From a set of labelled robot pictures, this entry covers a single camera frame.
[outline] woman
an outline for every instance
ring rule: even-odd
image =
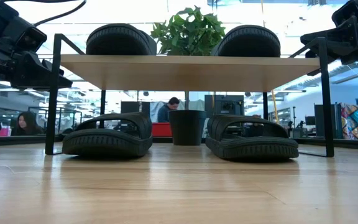
[[[30,111],[26,111],[17,117],[17,126],[12,131],[12,136],[31,136],[43,133],[44,131],[35,120],[35,115]]]

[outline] computer monitor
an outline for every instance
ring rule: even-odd
[[[122,101],[121,113],[139,112],[139,102],[136,101]]]
[[[214,114],[244,115],[243,95],[205,95],[206,117]]]
[[[305,116],[306,125],[316,125],[316,117],[315,116]]]

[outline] metal pole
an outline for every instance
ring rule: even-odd
[[[323,94],[324,132],[326,138],[326,157],[334,157],[334,134],[331,117],[331,96],[329,90],[329,72],[327,42],[325,37],[318,37],[319,59],[321,68],[321,92]]]
[[[53,144],[55,140],[55,120],[56,120],[56,104],[57,91],[59,85],[59,71],[60,71],[60,51],[62,49],[62,34],[55,34],[53,41],[53,62],[52,74],[50,76],[49,89],[49,106],[48,106],[48,123],[47,123],[47,138],[45,140],[46,155],[53,155]]]
[[[74,125],[75,125],[75,111],[73,112],[73,129],[74,129]]]
[[[277,114],[277,106],[276,106],[276,97],[274,96],[274,90],[272,90],[272,98],[273,98],[273,105],[274,105],[274,117],[276,119],[276,124],[279,124],[278,114]]]
[[[214,95],[212,96],[212,111],[213,115],[216,114],[216,92],[214,91]]]
[[[263,93],[264,97],[264,119],[269,119],[269,112],[267,107],[267,92]]]
[[[185,91],[185,110],[189,109],[189,102],[190,102],[189,91]]]
[[[296,107],[292,107],[293,108],[293,128],[296,128],[296,122],[295,122],[295,119],[296,119],[296,116],[295,116],[295,108]]]
[[[60,132],[60,123],[62,122],[62,109],[59,108],[59,124],[58,124],[58,128],[57,128],[57,133]]]
[[[106,106],[106,90],[102,90],[102,97],[100,99],[100,115],[104,114],[105,106]],[[104,121],[100,121],[99,128],[104,128]]]

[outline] wooden shelf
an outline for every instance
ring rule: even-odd
[[[271,91],[319,68],[318,58],[62,55],[102,90]]]

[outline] black flower pot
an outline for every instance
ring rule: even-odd
[[[199,146],[203,137],[205,111],[176,110],[169,112],[173,144]]]

